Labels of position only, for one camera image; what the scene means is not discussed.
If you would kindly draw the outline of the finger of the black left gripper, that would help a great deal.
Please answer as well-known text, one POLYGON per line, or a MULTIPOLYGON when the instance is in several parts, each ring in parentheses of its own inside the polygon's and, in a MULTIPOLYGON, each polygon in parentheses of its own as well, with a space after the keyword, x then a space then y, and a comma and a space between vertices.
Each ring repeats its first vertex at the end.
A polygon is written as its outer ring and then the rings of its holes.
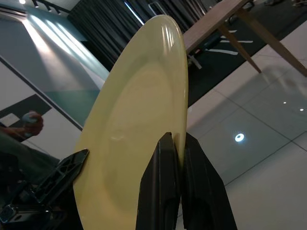
POLYGON ((89 155, 88 149, 78 151, 59 162, 57 167, 35 189, 35 198, 40 204, 53 203, 81 172, 89 155))

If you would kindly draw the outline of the person hand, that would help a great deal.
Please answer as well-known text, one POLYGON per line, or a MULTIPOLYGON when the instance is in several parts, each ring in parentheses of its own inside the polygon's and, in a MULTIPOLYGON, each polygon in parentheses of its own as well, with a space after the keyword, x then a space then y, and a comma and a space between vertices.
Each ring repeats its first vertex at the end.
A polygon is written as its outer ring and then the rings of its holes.
POLYGON ((37 136, 44 127, 43 117, 35 111, 29 112, 29 118, 35 122, 27 122, 24 126, 26 133, 37 136))

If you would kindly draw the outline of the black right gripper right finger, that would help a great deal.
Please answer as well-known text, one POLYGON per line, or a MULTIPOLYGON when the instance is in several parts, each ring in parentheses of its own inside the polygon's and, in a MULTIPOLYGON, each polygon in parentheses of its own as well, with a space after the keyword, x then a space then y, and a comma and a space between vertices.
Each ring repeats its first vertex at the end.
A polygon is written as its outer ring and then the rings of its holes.
POLYGON ((182 181, 186 230, 236 230, 224 183, 196 138, 186 134, 182 181))

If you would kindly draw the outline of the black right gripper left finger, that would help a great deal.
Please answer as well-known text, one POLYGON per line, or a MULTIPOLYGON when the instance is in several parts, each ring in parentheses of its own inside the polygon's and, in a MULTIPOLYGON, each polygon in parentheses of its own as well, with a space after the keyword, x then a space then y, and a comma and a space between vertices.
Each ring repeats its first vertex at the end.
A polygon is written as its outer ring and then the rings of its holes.
POLYGON ((174 230, 181 197, 182 167, 171 132, 157 142, 140 181, 137 230, 174 230))

